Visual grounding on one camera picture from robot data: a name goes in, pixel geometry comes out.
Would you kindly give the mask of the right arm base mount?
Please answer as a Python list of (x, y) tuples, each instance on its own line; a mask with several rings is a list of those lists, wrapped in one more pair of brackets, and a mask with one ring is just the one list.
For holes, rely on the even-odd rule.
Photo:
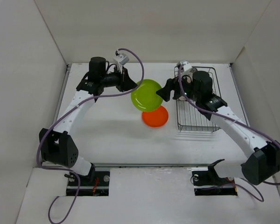
[(195, 196), (237, 196), (235, 181), (220, 178), (208, 170), (193, 170), (190, 179)]

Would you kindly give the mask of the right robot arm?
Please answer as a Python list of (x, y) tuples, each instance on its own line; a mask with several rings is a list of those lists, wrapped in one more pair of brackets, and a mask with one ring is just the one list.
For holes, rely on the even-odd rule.
[(206, 178), (218, 184), (223, 178), (245, 178), (258, 185), (280, 171), (280, 148), (276, 143), (251, 130), (231, 110), (227, 103), (213, 92), (213, 79), (208, 72), (196, 71), (192, 76), (178, 75), (167, 80), (156, 94), (163, 100), (181, 96), (195, 102), (198, 111), (220, 127), (243, 151), (246, 160), (226, 162), (219, 159), (208, 166)]

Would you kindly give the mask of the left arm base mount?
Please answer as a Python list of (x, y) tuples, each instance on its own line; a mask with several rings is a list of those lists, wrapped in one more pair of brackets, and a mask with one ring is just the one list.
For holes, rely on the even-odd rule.
[[(77, 191), (78, 181), (72, 174), (65, 174), (68, 179), (66, 196), (74, 196)], [(96, 171), (94, 180), (80, 177), (78, 196), (109, 196), (110, 171)]]

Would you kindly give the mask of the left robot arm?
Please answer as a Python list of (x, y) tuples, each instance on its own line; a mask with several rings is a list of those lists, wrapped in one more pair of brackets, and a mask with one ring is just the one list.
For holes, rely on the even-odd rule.
[(120, 94), (123, 94), (130, 93), (137, 87), (124, 67), (128, 61), (126, 54), (116, 54), (114, 70), (109, 72), (110, 67), (106, 65), (105, 58), (99, 56), (91, 58), (89, 70), (76, 87), (75, 95), (60, 121), (50, 129), (44, 128), (39, 133), (42, 159), (77, 173), (84, 185), (94, 182), (95, 168), (92, 163), (79, 155), (71, 134), (98, 97), (102, 96), (105, 88), (116, 87)]

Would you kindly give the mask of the green plate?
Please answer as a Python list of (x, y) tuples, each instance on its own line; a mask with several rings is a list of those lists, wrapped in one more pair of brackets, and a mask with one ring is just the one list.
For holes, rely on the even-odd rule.
[(161, 85), (152, 80), (144, 79), (138, 89), (131, 93), (132, 104), (142, 112), (152, 112), (158, 109), (163, 99), (156, 94)]

